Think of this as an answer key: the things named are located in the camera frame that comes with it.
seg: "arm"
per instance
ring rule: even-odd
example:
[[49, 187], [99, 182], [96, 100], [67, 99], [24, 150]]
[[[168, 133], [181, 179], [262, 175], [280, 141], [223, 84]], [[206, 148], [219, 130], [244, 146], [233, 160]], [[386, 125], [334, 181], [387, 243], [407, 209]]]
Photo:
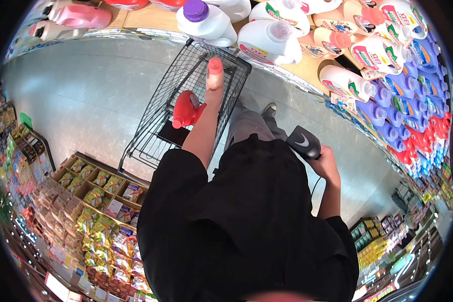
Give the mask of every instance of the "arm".
[[327, 219], [341, 215], [341, 177], [332, 149], [321, 144], [320, 154], [318, 160], [308, 160], [307, 163], [317, 175], [326, 180], [317, 217]]
[[183, 150], [196, 155], [205, 169], [208, 168], [213, 144], [215, 143], [216, 126], [218, 123], [218, 112], [223, 98], [223, 87], [217, 90], [208, 89], [205, 92], [206, 107], [193, 129], [186, 137]]

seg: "gray pants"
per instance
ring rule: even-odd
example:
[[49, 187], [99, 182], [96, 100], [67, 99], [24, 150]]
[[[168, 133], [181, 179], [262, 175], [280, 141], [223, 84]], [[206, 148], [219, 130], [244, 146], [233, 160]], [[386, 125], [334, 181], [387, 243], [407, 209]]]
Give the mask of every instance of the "gray pants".
[[287, 134], [280, 129], [275, 118], [261, 116], [243, 106], [235, 106], [230, 116], [230, 128], [226, 138], [225, 151], [234, 143], [246, 140], [256, 133], [258, 139], [264, 142], [287, 139]]

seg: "black shirt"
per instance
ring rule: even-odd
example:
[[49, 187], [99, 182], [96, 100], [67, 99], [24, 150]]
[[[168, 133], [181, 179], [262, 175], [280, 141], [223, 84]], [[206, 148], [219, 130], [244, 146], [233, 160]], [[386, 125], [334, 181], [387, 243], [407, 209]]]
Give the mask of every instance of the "black shirt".
[[194, 154], [169, 150], [139, 215], [148, 283], [161, 302], [264, 291], [350, 302], [359, 275], [350, 232], [311, 211], [305, 166], [284, 141], [235, 143], [211, 182]]

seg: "person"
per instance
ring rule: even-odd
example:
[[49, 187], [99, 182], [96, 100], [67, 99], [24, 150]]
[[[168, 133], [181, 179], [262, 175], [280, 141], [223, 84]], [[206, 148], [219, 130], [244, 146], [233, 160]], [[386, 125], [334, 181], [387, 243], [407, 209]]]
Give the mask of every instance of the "person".
[[305, 165], [275, 122], [276, 105], [262, 116], [235, 106], [208, 182], [222, 96], [205, 92], [182, 148], [153, 174], [137, 225], [152, 292], [160, 302], [350, 302], [359, 269], [331, 148], [308, 162], [326, 180], [313, 216]]

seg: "gray floor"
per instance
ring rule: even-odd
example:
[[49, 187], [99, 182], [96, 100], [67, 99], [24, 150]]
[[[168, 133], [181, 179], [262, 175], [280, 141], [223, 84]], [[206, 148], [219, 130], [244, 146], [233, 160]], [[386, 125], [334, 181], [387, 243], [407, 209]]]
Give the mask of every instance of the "gray floor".
[[[49, 46], [7, 63], [3, 72], [8, 96], [18, 112], [49, 142], [56, 165], [81, 151], [117, 167], [152, 93], [179, 46], [134, 39], [72, 41]], [[399, 176], [374, 144], [312, 95], [276, 76], [253, 69], [242, 94], [252, 94], [260, 111], [278, 103], [277, 123], [290, 134], [296, 125], [311, 131], [334, 150], [342, 179], [343, 220], [348, 226], [362, 216], [397, 211], [390, 199]], [[224, 137], [208, 169], [218, 166]], [[151, 179], [152, 170], [135, 159], [125, 170]], [[309, 187], [318, 176], [306, 165]], [[313, 193], [316, 214], [325, 182]]]

